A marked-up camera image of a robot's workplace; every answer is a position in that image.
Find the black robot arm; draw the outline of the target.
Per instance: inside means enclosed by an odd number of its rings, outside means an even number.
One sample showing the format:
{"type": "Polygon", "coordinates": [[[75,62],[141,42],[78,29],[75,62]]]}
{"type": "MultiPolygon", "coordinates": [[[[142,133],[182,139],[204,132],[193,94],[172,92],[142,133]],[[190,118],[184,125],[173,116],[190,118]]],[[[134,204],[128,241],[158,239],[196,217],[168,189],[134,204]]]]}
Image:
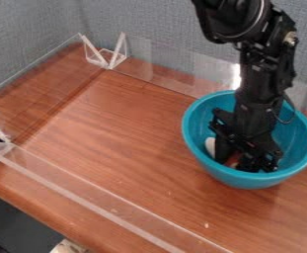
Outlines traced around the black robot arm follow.
{"type": "Polygon", "coordinates": [[[192,0],[206,39],[241,52],[242,84],[232,112],[213,110],[214,159],[225,164],[241,154],[237,169],[275,172],[284,157],[272,133],[291,104],[287,89],[296,78],[296,22],[272,0],[192,0]]]}

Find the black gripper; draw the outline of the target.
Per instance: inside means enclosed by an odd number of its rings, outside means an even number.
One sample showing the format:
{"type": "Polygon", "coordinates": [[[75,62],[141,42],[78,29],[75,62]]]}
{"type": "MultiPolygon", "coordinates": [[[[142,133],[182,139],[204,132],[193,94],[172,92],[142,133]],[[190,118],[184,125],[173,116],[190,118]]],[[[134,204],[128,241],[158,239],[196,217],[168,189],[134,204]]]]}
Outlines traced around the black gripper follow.
{"type": "Polygon", "coordinates": [[[213,115],[209,128],[217,133],[217,162],[238,162],[237,169],[250,173],[276,172],[284,152],[272,137],[276,127],[272,109],[229,112],[216,108],[213,115]]]}

